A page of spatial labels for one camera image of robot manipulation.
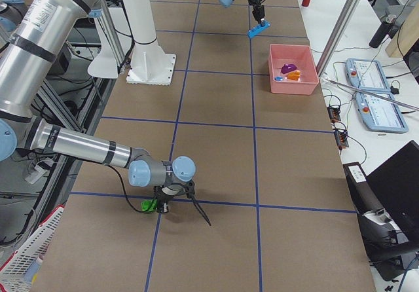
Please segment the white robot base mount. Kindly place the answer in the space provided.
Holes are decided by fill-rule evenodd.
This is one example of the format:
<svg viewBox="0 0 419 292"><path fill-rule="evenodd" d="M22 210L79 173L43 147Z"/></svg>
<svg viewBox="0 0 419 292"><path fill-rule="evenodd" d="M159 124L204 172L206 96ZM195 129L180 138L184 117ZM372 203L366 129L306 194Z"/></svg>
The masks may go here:
<svg viewBox="0 0 419 292"><path fill-rule="evenodd" d="M122 0L122 8L108 8L100 0L101 16L94 20L101 49L88 67L97 78L115 79L129 65L131 84L169 85L176 55L159 46L150 0Z"/></svg>

